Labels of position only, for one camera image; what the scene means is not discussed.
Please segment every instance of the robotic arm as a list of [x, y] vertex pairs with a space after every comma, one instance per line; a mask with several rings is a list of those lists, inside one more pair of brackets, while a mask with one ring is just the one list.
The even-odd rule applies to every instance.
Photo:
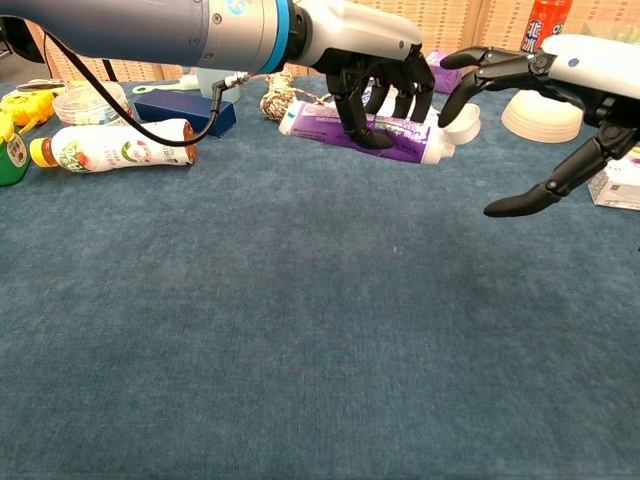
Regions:
[[490, 217], [532, 215], [566, 197], [624, 157], [640, 141], [640, 45], [562, 34], [547, 38], [533, 54], [471, 47], [443, 59], [444, 68], [479, 67], [463, 77], [442, 109], [447, 126], [464, 104], [483, 90], [536, 90], [584, 111], [597, 134], [528, 192], [498, 200], [485, 209]]
[[[39, 24], [63, 52], [95, 58], [273, 73], [289, 62], [324, 73], [344, 131], [388, 148], [373, 133], [391, 86], [394, 116], [424, 122], [435, 79], [422, 34], [407, 19], [343, 0], [2, 0], [0, 15]], [[362, 92], [374, 78], [366, 106]]]

